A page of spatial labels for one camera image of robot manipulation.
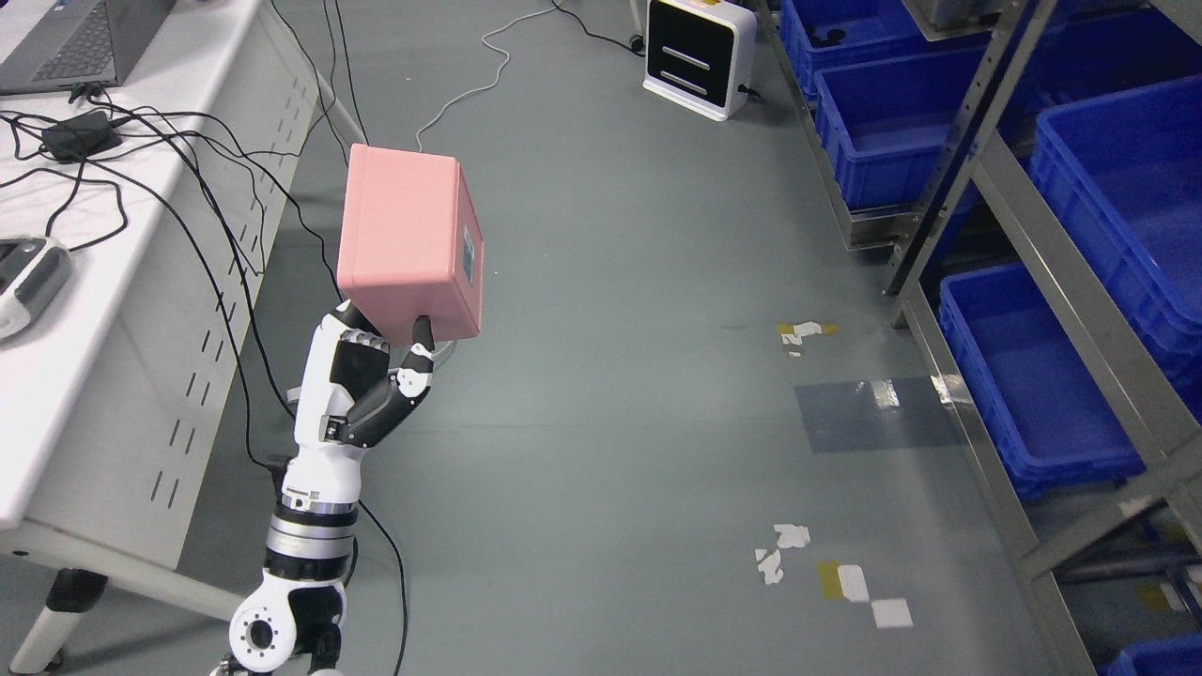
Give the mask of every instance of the laptop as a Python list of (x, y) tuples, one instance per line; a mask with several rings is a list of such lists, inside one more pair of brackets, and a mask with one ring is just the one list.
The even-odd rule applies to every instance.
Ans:
[(123, 84), (175, 0), (54, 0), (0, 64), (0, 94)]

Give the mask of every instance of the metal shelf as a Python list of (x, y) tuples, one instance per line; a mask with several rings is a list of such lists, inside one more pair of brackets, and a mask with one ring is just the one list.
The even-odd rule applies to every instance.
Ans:
[[(918, 0), (904, 1), (922, 24), (921, 12), (915, 11)], [(1153, 4), (1202, 43), (1202, 2)], [(772, 25), (764, 2), (758, 5), (761, 20)], [(1094, 665), (1065, 606), (1055, 570), (1161, 504), (1167, 504), (1194, 547), (1202, 551), (1202, 427), (996, 132), (1055, 8), (1057, 0), (1006, 4), (922, 198), (891, 223), (881, 218), (857, 223), (847, 212), (784, 47), (779, 37), (774, 36), (773, 42), (845, 243), (855, 248), (857, 238), (868, 238), (865, 233), (877, 242), (895, 238), (885, 279), (886, 292), (898, 295), (895, 324), (909, 326), (928, 368), (947, 387), (969, 441), (969, 463), (1051, 654), (1063, 672), (1093, 676)], [(936, 35), (934, 26), (923, 30), (929, 38)], [(981, 191), (1148, 467), (1121, 488), (1094, 496), (1091, 509), (1043, 538), (1036, 534), (1011, 486), (927, 295), (930, 280), (924, 279), (926, 272), (950, 215), (970, 184)]]
[[(757, 0), (756, 14), (760, 25), (772, 26), (775, 22), (768, 10), (766, 0)], [(793, 97), (793, 106), (797, 109), (797, 118), (805, 132), (805, 142), (814, 155), (814, 164), (822, 176), (822, 185), (826, 188), (827, 198), (831, 201), (831, 210), (834, 212), (835, 220), (839, 221), (839, 233), (843, 236), (843, 244), (849, 251), (861, 249), (874, 249), (888, 247), (897, 239), (900, 229), (915, 217), (912, 206), (886, 207), (880, 209), (867, 209), (852, 212), (847, 208), (843, 194), (839, 191), (839, 182), (834, 177), (834, 167), (831, 166), (831, 158), (822, 149), (822, 140), (819, 138), (817, 126), (810, 115), (810, 107), (802, 94), (802, 88), (793, 75), (793, 66), (789, 63), (785, 46), (780, 42), (780, 35), (775, 31), (766, 31), (768, 41), (772, 43), (773, 53), (776, 55), (776, 64), (780, 66), (785, 81), (789, 83), (789, 91)]]

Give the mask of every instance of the white table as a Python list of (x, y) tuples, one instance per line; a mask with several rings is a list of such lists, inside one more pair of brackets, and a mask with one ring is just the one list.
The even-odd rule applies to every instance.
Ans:
[[(0, 10), (0, 54), (36, 20), (30, 5), (49, 1)], [(315, 77), (269, 4), (179, 0), (126, 85), (111, 95), (127, 108), (208, 112), (225, 120), (248, 150), (296, 153), (319, 88), (331, 101), (328, 85)], [(65, 119), (90, 106), (69, 106), (65, 94), (54, 94), (0, 97), (0, 108)], [(344, 140), (362, 141), (340, 105), (332, 117)], [(226, 138), (212, 121), (175, 124)], [(280, 190), (255, 172), (266, 204), (260, 230), (251, 174), (203, 143), (194, 146), (239, 245), (262, 271), (285, 207)], [(49, 166), (41, 159), (17, 162), (12, 150), (4, 125), (0, 180)], [(258, 160), (282, 185), (291, 183), (296, 158)], [(233, 337), (240, 343), (248, 303), (231, 245), (195, 178), (166, 146), (139, 150), (113, 168), (163, 195), (184, 217), (232, 308)], [(93, 167), (85, 176), (109, 178)], [(70, 182), (47, 176), (0, 190), (0, 236), (40, 233), (69, 190)], [(123, 197), (129, 229), (79, 251), (72, 278), (41, 319), (0, 342), (0, 552), (90, 570), (120, 588), (228, 619), (239, 598), (173, 570), (233, 378), (236, 346), (179, 223), (133, 185), (123, 188)], [(112, 191), (85, 186), (54, 236), (72, 245), (118, 223)], [(249, 274), (248, 281), (254, 298), (260, 278)], [(72, 618), (47, 612), (13, 671), (40, 670), (30, 665), (44, 665), (73, 627)]]

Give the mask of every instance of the blue storage crate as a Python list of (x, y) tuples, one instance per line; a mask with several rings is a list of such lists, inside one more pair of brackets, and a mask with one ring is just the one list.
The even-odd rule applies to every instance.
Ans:
[(950, 277), (939, 322), (1019, 498), (1144, 466), (1019, 265)]
[(983, 54), (962, 49), (817, 75), (817, 131), (847, 208), (922, 195)]
[(1040, 64), (1039, 109), (1202, 73), (1202, 46), (1155, 8), (1075, 22)]
[(1148, 641), (1123, 648), (1100, 670), (1103, 676), (1197, 676), (1202, 674), (1202, 634)]
[[(927, 47), (902, 0), (781, 0), (780, 10), (781, 34), (787, 23), (796, 40), (789, 53), (793, 72), (810, 101), (817, 96), (814, 76), (822, 69), (917, 54)], [(844, 37), (822, 46), (832, 31)]]
[(1202, 411), (1202, 77), (1040, 115), (1031, 179), (1186, 404)]

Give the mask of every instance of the power adapter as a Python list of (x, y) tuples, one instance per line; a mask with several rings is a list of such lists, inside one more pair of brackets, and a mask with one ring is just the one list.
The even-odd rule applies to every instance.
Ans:
[(103, 111), (93, 111), (42, 130), (42, 144), (60, 162), (79, 162), (121, 144)]

